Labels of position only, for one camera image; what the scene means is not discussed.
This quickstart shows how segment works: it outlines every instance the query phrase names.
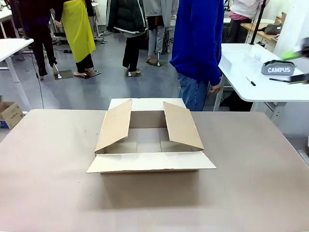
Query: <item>marker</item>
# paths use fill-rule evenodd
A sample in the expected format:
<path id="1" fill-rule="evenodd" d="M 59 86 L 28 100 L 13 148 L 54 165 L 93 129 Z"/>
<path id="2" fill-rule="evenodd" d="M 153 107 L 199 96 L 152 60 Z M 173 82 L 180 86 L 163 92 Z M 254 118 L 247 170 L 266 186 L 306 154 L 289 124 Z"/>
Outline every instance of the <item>marker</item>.
<path id="1" fill-rule="evenodd" d="M 280 82 L 285 82 L 285 83 L 290 83 L 291 81 L 286 81 L 286 80 L 280 80 L 280 79 L 274 79 L 274 78 L 270 78 L 270 81 L 280 81 Z"/>
<path id="2" fill-rule="evenodd" d="M 249 78 L 247 76 L 246 76 L 246 78 L 251 83 L 251 85 L 256 86 L 256 84 L 253 81 L 249 80 Z"/>

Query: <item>hand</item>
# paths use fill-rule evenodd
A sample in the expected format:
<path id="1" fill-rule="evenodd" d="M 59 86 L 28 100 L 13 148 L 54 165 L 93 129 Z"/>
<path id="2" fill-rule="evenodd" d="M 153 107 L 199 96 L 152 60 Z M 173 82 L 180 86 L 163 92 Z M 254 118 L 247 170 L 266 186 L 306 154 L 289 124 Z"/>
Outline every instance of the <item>hand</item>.
<path id="1" fill-rule="evenodd" d="M 62 23 L 60 23 L 60 22 L 58 22 L 58 21 L 55 20 L 55 24 L 56 24 L 56 26 L 57 26 L 58 28 L 62 28 Z"/>
<path id="2" fill-rule="evenodd" d="M 221 83 L 217 84 L 216 86 L 212 87 L 212 90 L 210 91 L 210 93 L 216 94 L 221 90 Z"/>

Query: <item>small cardboard box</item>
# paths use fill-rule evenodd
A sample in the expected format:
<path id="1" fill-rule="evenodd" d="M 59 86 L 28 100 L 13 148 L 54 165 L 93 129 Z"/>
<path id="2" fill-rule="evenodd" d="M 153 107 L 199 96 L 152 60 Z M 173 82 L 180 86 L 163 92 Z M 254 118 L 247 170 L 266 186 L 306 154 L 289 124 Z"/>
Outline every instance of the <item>small cardboard box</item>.
<path id="1" fill-rule="evenodd" d="M 16 102 L 0 102 L 0 129 L 12 129 L 23 117 Z"/>
<path id="2" fill-rule="evenodd" d="M 214 169 L 181 99 L 111 102 L 87 173 Z"/>

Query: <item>person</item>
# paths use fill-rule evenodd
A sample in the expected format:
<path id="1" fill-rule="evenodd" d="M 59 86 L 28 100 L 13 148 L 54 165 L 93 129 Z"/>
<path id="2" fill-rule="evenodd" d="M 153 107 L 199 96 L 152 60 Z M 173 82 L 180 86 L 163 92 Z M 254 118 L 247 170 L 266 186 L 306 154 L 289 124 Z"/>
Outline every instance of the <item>person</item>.
<path id="1" fill-rule="evenodd" d="M 10 7 L 15 27 L 17 29 L 24 27 L 26 35 L 34 40 L 31 47 L 39 68 L 40 79 L 44 80 L 47 75 L 43 45 L 49 65 L 53 68 L 54 75 L 58 75 L 53 40 L 48 28 L 51 5 L 43 0 L 11 0 Z"/>
<path id="2" fill-rule="evenodd" d="M 140 38 L 147 29 L 143 1 L 108 0 L 106 28 L 109 31 L 116 29 L 126 37 L 122 65 L 127 69 L 128 76 L 138 76 Z"/>
<path id="3" fill-rule="evenodd" d="M 94 16 L 91 0 L 54 0 L 55 24 L 63 28 L 77 66 L 75 76 L 83 78 L 98 75 L 91 54 L 96 49 L 89 17 Z"/>
<path id="4" fill-rule="evenodd" d="M 233 0 L 231 5 L 229 31 L 226 42 L 228 44 L 242 44 L 246 42 L 248 31 L 241 27 L 242 23 L 252 23 L 261 8 L 263 0 Z"/>
<path id="5" fill-rule="evenodd" d="M 208 93 L 220 91 L 223 0 L 180 0 L 172 60 L 180 95 L 190 111 L 202 111 Z"/>
<path id="6" fill-rule="evenodd" d="M 170 19 L 178 10 L 179 0 L 144 0 L 145 15 L 149 29 L 149 49 L 147 63 L 152 56 L 158 54 L 158 60 L 163 50 L 165 30 L 170 30 Z"/>

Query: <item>gray pencil case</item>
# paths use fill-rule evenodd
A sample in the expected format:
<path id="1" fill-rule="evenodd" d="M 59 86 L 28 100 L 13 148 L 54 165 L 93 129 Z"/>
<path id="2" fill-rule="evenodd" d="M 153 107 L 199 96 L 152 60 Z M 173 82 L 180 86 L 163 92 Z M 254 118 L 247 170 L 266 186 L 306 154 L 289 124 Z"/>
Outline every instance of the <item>gray pencil case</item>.
<path id="1" fill-rule="evenodd" d="M 272 60 L 263 64 L 262 74 L 270 76 L 292 76 L 295 70 L 290 61 Z"/>

